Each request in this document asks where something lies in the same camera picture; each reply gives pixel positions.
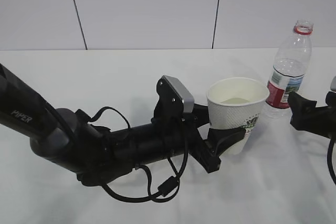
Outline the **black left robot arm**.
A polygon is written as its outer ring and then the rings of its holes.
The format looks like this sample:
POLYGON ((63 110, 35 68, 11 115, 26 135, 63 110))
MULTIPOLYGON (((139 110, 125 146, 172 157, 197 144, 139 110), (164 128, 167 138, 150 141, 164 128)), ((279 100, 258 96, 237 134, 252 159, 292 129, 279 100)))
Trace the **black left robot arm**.
POLYGON ((193 156, 208 172, 219 169, 220 155, 241 141, 245 129, 199 128, 209 123, 207 106, 194 102, 182 82, 164 75, 156 85, 159 100, 149 124, 111 131, 96 126, 84 111, 54 109, 39 93, 1 66, 1 124, 28 136, 31 150, 71 172, 88 187, 110 183, 133 169, 169 157, 193 156))

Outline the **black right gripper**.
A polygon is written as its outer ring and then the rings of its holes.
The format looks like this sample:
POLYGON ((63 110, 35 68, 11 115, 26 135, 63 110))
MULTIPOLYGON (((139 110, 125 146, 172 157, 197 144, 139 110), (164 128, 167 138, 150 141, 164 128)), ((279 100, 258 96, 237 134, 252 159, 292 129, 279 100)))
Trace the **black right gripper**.
POLYGON ((325 102, 326 106, 317 107, 317 101, 290 92, 288 97, 292 112, 290 124, 298 131, 310 130, 313 134, 330 138, 335 132, 335 91, 327 93, 325 102))

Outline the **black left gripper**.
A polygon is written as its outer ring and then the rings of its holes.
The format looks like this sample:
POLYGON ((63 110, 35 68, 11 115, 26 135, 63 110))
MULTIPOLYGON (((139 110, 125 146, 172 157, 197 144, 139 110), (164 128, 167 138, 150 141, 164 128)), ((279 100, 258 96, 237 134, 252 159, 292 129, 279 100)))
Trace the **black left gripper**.
POLYGON ((159 100, 150 124, 132 129, 136 163, 149 164, 190 154, 207 173, 212 173, 220 168, 218 156, 237 155, 243 150, 247 142, 246 129, 210 128, 207 145, 198 128, 209 123, 208 106, 194 104, 192 113, 184 113, 182 101, 163 77, 158 80, 156 92, 159 100))

